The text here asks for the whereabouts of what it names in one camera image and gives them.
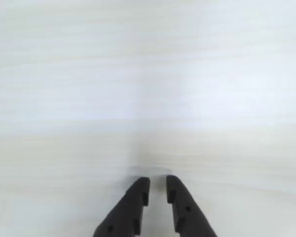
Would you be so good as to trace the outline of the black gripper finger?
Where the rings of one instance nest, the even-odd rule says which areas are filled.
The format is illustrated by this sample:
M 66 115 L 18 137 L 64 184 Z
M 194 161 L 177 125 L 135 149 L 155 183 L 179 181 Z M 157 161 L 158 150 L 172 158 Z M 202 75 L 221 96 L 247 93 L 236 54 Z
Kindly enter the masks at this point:
M 143 208 L 148 206 L 150 179 L 138 178 L 97 226 L 95 237 L 137 237 L 141 234 Z
M 172 205 L 175 232 L 181 237 L 217 237 L 184 183 L 166 176 L 167 202 Z

